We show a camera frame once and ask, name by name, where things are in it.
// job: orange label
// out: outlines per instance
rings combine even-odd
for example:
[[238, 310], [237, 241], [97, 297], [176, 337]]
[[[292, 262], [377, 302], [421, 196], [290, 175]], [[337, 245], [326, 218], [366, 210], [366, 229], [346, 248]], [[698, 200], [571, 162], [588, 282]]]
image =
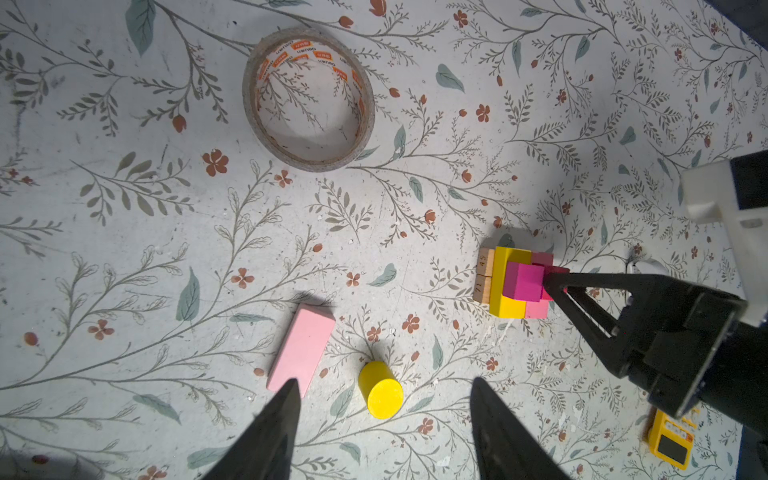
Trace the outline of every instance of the orange label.
[[333, 71], [336, 72], [337, 74], [339, 74], [339, 76], [342, 78], [342, 80], [346, 81], [346, 73], [344, 73], [343, 71], [339, 70], [336, 67], [333, 67]]
[[272, 66], [274, 68], [277, 68], [277, 66], [280, 65], [281, 63], [283, 63], [286, 58], [288, 58], [288, 52], [284, 51], [283, 53], [280, 54], [279, 57], [277, 57], [277, 59], [275, 61], [272, 62]]
[[266, 72], [266, 68], [270, 66], [270, 61], [267, 58], [264, 58], [264, 62], [261, 64], [261, 71], [259, 72], [259, 80], [262, 80], [264, 78], [264, 72]]
[[302, 41], [298, 41], [298, 42], [294, 43], [290, 47], [293, 50], [298, 50], [299, 48], [311, 47], [311, 46], [312, 46], [312, 42], [311, 41], [309, 41], [309, 40], [302, 40]]

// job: yellow block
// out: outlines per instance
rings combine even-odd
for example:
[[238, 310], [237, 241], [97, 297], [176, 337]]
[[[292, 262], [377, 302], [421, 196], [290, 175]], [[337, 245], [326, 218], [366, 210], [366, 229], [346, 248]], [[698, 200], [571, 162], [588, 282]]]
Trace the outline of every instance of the yellow block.
[[402, 407], [402, 386], [384, 362], [371, 362], [357, 378], [368, 411], [379, 420], [392, 418]]
[[525, 302], [502, 295], [507, 262], [531, 264], [531, 251], [519, 248], [496, 247], [493, 256], [493, 277], [491, 280], [491, 315], [503, 319], [525, 318]]

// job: tape roll inner core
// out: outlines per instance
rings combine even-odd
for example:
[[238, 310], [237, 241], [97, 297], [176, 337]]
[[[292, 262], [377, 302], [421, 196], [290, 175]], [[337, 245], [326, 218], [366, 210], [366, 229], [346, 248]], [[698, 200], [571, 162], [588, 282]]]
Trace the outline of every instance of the tape roll inner core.
[[279, 43], [254, 74], [256, 120], [273, 145], [310, 163], [356, 146], [366, 117], [362, 81], [334, 47], [309, 38]]

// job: toy block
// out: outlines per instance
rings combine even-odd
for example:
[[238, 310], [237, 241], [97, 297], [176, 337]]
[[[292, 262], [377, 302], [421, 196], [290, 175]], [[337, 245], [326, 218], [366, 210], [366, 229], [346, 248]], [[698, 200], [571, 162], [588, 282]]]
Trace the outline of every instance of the toy block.
[[513, 300], [503, 295], [507, 263], [531, 264], [531, 251], [518, 248], [496, 247], [493, 256], [493, 277], [491, 280], [491, 315], [502, 319], [525, 318], [525, 302]]
[[491, 277], [478, 274], [475, 277], [475, 290], [472, 293], [475, 302], [488, 305], [491, 301]]
[[533, 265], [547, 266], [552, 265], [552, 262], [554, 262], [554, 255], [551, 253], [531, 252], [531, 264]]
[[533, 320], [543, 320], [549, 314], [549, 300], [539, 300], [538, 302], [525, 302], [525, 318]]
[[[544, 267], [544, 277], [546, 278], [546, 276], [548, 274], [550, 274], [550, 273], [569, 273], [570, 271], [571, 271], [570, 268], [565, 268], [563, 266], [545, 265], [545, 267]], [[550, 296], [549, 293], [547, 293], [546, 289], [542, 288], [541, 291], [542, 291], [542, 294], [541, 294], [541, 299], [542, 300], [552, 300], [552, 297]]]
[[285, 342], [277, 353], [266, 388], [277, 392], [285, 382], [296, 379], [301, 398], [304, 398], [335, 325], [336, 319], [326, 310], [299, 305]]
[[541, 300], [543, 279], [544, 267], [541, 265], [509, 262], [502, 294], [515, 300], [538, 302]]
[[477, 271], [479, 275], [491, 276], [493, 275], [493, 249], [481, 248], [478, 255]]

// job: white floral surface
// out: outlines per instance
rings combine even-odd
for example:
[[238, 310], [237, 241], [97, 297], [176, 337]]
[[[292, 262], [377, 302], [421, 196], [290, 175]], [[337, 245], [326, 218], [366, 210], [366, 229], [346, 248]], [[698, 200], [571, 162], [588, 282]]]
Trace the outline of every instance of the white floral surface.
[[[274, 160], [241, 103], [250, 48], [301, 24], [376, 93], [366, 152], [326, 174]], [[471, 300], [498, 243], [740, 290], [680, 172], [766, 143], [765, 55], [704, 3], [3, 0], [0, 47], [3, 475], [202, 475], [271, 397], [307, 301], [338, 324], [292, 478], [475, 478], [476, 376], [574, 478], [734, 477], [734, 421], [705, 406], [680, 472], [558, 309]], [[356, 386], [371, 359], [406, 391], [385, 422]]]

